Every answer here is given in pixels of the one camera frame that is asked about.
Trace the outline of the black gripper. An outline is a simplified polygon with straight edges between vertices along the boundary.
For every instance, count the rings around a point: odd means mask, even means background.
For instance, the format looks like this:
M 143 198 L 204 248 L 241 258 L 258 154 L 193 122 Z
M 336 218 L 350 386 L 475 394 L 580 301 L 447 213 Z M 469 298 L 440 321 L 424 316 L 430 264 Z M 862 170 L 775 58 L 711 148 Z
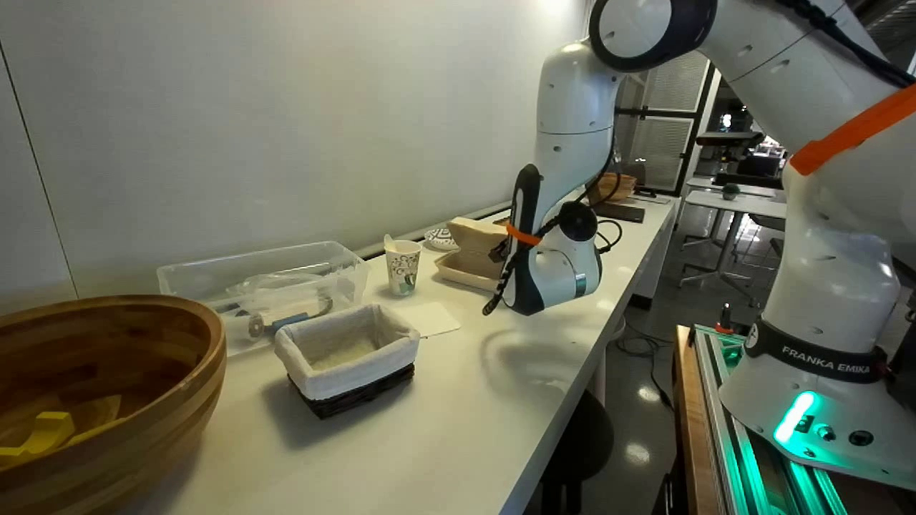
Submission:
M 502 301 L 522 316 L 536 316 L 545 310 L 539 287 L 532 280 L 530 258 L 542 243 L 536 235 L 542 172 L 526 162 L 512 185 L 512 208 L 506 224 L 506 264 L 505 280 L 496 287 L 493 298 L 483 303 L 480 316 L 493 316 Z

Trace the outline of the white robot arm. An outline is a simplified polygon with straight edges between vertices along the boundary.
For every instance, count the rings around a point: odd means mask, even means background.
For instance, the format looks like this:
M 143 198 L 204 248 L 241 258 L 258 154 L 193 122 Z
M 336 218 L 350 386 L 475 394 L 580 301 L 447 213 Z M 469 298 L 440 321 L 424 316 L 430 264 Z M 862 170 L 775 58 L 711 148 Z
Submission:
M 596 215 L 575 191 L 611 161 L 618 80 L 688 52 L 787 151 L 775 195 L 711 198 L 784 224 L 721 406 L 799 463 L 913 489 L 916 414 L 890 397 L 880 348 L 898 301 L 893 255 L 916 240 L 913 78 L 845 0 L 596 0 L 588 38 L 542 69 L 536 161 L 516 181 L 496 301 L 536 316 L 596 293 Z

